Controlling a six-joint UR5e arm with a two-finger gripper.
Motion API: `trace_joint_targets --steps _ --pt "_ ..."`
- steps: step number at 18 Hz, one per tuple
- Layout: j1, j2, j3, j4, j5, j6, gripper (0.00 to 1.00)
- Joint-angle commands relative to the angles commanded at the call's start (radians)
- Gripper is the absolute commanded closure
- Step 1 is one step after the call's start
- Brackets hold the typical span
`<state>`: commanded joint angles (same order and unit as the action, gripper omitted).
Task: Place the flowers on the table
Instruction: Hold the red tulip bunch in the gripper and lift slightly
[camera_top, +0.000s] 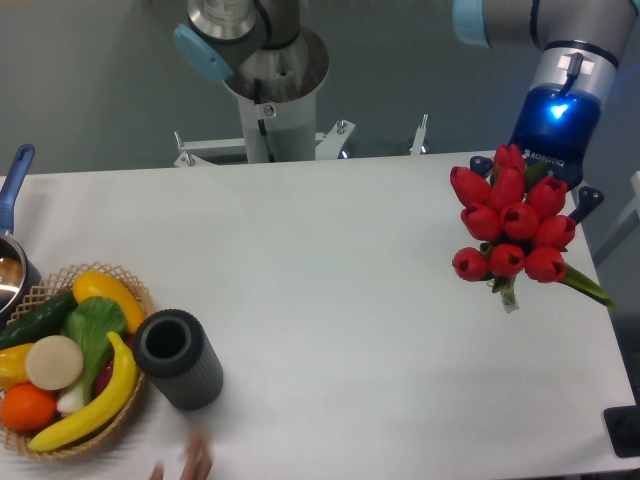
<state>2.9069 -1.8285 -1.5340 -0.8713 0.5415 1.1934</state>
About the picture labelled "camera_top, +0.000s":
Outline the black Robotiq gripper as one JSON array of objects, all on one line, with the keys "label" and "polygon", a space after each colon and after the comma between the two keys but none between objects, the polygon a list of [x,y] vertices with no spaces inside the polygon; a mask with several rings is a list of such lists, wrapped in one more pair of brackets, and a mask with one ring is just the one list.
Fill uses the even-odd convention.
[{"label": "black Robotiq gripper", "polygon": [[[585,152],[600,117],[600,105],[591,98],[573,93],[562,96],[557,90],[537,87],[525,98],[510,142],[519,147],[528,166],[544,163],[548,172],[573,189],[583,179]],[[494,161],[474,155],[469,168],[488,178]],[[603,202],[601,190],[582,186],[569,217],[580,224]]]}]

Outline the grey robot base column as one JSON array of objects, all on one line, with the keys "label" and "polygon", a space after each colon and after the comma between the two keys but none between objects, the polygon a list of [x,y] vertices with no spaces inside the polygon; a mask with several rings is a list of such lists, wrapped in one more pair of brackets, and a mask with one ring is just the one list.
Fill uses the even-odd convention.
[{"label": "grey robot base column", "polygon": [[329,55],[299,2],[190,1],[173,37],[194,70],[236,98],[249,162],[315,159]]}]

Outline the blurred human hand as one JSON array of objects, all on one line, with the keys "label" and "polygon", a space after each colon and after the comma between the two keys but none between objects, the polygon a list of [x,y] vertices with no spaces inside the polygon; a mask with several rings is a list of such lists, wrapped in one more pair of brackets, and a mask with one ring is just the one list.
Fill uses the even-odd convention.
[{"label": "blurred human hand", "polygon": [[206,480],[211,473],[214,460],[209,441],[201,431],[193,431],[186,444],[185,463],[180,480]]}]

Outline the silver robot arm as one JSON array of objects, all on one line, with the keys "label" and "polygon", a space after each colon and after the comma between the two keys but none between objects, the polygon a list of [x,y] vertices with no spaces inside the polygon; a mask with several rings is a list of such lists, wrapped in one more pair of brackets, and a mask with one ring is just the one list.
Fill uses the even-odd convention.
[{"label": "silver robot arm", "polygon": [[457,37],[487,48],[532,46],[541,57],[511,134],[528,165],[574,190],[639,17],[636,1],[456,1]]}]

